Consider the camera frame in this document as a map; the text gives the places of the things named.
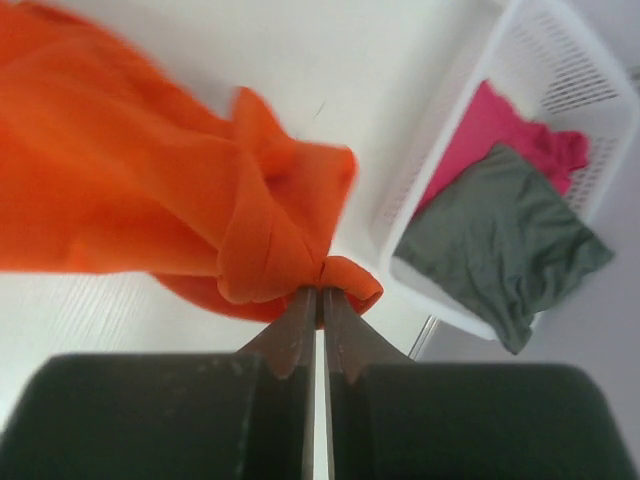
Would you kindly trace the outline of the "orange t shirt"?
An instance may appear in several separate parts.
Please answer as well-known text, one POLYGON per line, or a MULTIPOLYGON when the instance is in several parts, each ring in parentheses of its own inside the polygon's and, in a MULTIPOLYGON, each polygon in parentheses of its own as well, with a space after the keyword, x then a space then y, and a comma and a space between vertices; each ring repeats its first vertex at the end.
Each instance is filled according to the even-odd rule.
POLYGON ((367 311, 380 283, 330 254, 357 163, 299 141, 252 90, 222 118, 98 25, 1 5, 1 267, 145 272, 270 322, 302 287, 367 311))

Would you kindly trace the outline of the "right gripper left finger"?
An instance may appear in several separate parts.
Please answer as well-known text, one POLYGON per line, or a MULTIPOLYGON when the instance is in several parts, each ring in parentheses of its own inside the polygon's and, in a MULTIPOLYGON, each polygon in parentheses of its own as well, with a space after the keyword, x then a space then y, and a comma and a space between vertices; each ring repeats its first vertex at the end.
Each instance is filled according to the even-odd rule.
POLYGON ((234 353, 68 354, 1 437, 5 479, 309 479, 316 293, 234 353))

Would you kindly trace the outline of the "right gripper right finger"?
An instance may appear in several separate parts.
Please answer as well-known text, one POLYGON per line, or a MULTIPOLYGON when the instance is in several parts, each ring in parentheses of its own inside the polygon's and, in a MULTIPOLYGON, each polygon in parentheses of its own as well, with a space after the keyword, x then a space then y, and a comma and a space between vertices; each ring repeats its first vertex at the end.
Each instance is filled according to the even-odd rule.
POLYGON ((323 294, 334 479, 635 479, 609 405, 562 364, 417 363, 323 294))

